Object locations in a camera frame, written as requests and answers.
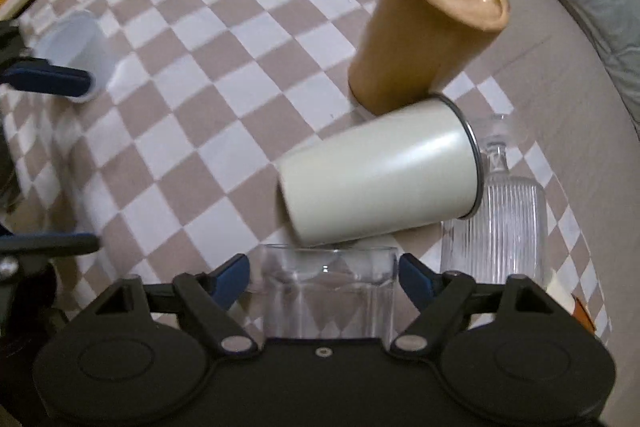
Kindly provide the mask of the clear glass handled mug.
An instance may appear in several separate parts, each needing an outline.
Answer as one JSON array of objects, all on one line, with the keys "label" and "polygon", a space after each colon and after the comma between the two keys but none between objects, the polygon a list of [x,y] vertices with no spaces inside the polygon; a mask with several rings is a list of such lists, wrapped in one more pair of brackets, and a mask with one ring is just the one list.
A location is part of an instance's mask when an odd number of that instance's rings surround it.
[{"label": "clear glass handled mug", "polygon": [[394,331],[398,250],[265,247],[262,331],[280,339],[378,339]]}]

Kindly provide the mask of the white plastic cup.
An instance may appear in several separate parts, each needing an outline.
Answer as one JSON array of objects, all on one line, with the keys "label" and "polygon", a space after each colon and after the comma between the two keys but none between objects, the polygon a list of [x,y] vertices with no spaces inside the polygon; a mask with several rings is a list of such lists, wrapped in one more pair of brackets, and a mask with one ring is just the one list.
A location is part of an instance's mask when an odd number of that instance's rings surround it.
[{"label": "white plastic cup", "polygon": [[74,103],[88,102],[104,91],[118,64],[98,18],[88,10],[73,12],[46,30],[36,40],[32,54],[54,66],[88,72],[91,82],[85,92],[67,95]]}]

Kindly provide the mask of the clear ribbed glass cup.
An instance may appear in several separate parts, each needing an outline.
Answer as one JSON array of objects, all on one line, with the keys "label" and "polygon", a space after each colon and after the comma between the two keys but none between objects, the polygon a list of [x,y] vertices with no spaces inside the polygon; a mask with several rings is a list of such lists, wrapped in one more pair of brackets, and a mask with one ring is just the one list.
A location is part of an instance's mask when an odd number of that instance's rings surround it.
[{"label": "clear ribbed glass cup", "polygon": [[526,275],[544,286],[549,272],[544,189],[508,165],[508,153],[524,141],[526,132],[503,114],[477,119],[473,130],[482,153],[484,192],[473,217],[442,225],[440,269],[469,274],[485,284]]}]

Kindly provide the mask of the cream cup with brown sleeve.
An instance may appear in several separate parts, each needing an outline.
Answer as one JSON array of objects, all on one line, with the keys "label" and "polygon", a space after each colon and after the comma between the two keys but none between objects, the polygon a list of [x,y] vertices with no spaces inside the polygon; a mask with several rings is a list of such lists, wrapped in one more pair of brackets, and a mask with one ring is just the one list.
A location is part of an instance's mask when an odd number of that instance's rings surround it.
[{"label": "cream cup with brown sleeve", "polygon": [[582,300],[575,297],[562,285],[558,274],[554,270],[549,272],[546,291],[566,312],[582,324],[584,329],[587,329],[592,335],[596,333],[596,325],[591,320]]}]

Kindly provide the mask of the cream metal tumbler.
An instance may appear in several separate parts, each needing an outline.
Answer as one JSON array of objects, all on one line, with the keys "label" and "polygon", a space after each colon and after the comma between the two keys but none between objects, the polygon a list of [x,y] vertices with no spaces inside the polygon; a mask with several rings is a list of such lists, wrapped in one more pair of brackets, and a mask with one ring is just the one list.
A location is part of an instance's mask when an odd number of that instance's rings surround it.
[{"label": "cream metal tumbler", "polygon": [[474,130],[441,94],[294,150],[278,171],[305,246],[469,219],[484,193]]}]

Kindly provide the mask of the beige white checkered cloth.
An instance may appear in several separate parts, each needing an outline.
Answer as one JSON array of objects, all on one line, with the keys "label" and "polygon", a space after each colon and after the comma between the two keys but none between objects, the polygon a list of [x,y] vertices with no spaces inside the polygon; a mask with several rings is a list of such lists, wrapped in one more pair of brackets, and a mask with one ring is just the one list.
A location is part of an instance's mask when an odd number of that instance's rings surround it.
[{"label": "beige white checkered cloth", "polygon": [[18,233],[88,231],[56,262],[67,315],[121,277],[167,282],[293,242],[278,159],[367,118],[346,70],[375,0],[38,0],[30,40],[70,14],[118,63],[86,103],[1,92],[24,194]]}]

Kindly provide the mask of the tan cylindrical tumbler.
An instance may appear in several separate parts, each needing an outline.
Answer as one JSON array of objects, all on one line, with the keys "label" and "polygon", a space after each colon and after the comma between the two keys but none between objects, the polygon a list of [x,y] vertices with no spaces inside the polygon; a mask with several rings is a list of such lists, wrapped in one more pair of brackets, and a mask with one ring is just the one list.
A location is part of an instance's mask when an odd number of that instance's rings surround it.
[{"label": "tan cylindrical tumbler", "polygon": [[506,28],[509,0],[378,0],[348,70],[358,103],[380,116],[462,72]]}]

